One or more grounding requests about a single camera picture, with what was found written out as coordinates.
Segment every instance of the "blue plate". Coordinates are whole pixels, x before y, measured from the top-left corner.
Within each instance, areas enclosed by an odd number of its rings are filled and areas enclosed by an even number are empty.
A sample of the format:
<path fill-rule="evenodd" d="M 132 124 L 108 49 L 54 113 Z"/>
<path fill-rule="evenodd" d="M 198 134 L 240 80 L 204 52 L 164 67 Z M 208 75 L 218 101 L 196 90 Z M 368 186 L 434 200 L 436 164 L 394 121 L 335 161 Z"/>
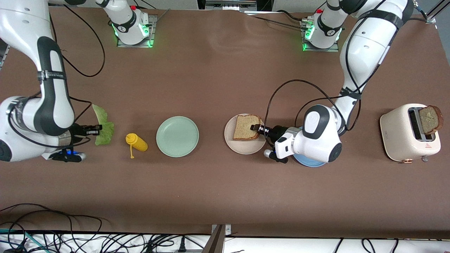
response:
<path fill-rule="evenodd" d="M 301 164 L 307 166 L 307 167 L 320 167 L 326 163 L 323 162 L 319 162 L 313 159 L 310 159 L 302 154 L 295 154 L 294 158 Z"/>

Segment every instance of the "yellow bottle cap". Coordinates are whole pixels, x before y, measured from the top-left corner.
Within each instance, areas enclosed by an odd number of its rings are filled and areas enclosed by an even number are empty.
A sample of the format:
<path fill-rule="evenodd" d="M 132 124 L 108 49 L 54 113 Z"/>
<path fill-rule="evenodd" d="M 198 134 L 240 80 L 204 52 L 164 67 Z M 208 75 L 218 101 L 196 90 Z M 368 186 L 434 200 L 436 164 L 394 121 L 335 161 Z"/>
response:
<path fill-rule="evenodd" d="M 136 142 L 138 142 L 138 138 L 139 137 L 137 136 L 137 134 L 131 133 L 126 135 L 125 140 L 128 144 L 133 145 L 136 144 Z"/>

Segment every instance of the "metal post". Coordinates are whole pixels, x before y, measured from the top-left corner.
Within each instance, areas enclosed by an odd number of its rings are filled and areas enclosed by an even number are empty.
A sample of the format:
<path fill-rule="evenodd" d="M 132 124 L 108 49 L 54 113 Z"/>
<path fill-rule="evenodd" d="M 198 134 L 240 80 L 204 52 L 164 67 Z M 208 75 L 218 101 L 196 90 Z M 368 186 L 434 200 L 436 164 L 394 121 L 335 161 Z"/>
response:
<path fill-rule="evenodd" d="M 450 5 L 450 0 L 440 0 L 437 5 L 431 8 L 430 11 L 427 12 L 428 22 L 432 22 L 434 18 L 441 13 L 447 6 Z"/>
<path fill-rule="evenodd" d="M 225 225 L 217 225 L 202 253 L 222 253 L 225 242 Z"/>

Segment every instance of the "plate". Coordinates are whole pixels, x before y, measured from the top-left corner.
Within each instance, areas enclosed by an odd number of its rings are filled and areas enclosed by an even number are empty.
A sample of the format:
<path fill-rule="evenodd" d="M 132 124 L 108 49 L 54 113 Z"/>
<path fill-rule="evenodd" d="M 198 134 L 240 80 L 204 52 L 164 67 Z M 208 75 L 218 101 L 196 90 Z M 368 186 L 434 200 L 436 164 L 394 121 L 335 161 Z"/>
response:
<path fill-rule="evenodd" d="M 248 113 L 242 113 L 239 115 L 245 116 L 248 115 Z M 225 126 L 224 137 L 229 148 L 238 154 L 254 154 L 261 150 L 266 143 L 264 135 L 259 135 L 259 138 L 256 140 L 233 140 L 237 120 L 238 115 L 232 117 Z"/>
<path fill-rule="evenodd" d="M 313 160 L 311 158 L 308 158 L 302 154 L 295 154 L 294 158 L 301 164 L 307 166 L 307 167 L 320 167 L 326 163 L 324 162 L 319 162 L 316 160 Z"/>
<path fill-rule="evenodd" d="M 164 121 L 156 133 L 156 144 L 165 155 L 182 157 L 194 150 L 198 143 L 198 128 L 186 117 L 175 116 Z"/>

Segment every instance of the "green leaf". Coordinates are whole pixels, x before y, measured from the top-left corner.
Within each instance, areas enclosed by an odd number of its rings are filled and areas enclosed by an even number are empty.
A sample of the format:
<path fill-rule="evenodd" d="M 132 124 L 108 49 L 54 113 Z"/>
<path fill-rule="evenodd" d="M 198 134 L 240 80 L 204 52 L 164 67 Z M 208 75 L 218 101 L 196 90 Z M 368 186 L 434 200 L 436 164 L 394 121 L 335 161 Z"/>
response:
<path fill-rule="evenodd" d="M 111 138 L 114 134 L 114 123 L 108 121 L 108 113 L 95 104 L 92 105 L 95 115 L 99 124 L 102 125 L 102 130 L 100 130 L 100 135 L 95 139 L 95 145 L 106 145 L 111 142 Z"/>
<path fill-rule="evenodd" d="M 105 109 L 103 109 L 100 106 L 97 106 L 95 104 L 92 105 L 92 109 L 94 109 L 94 112 L 95 112 L 95 115 L 97 116 L 99 124 L 103 124 L 103 123 L 107 122 L 108 114 L 106 113 Z"/>

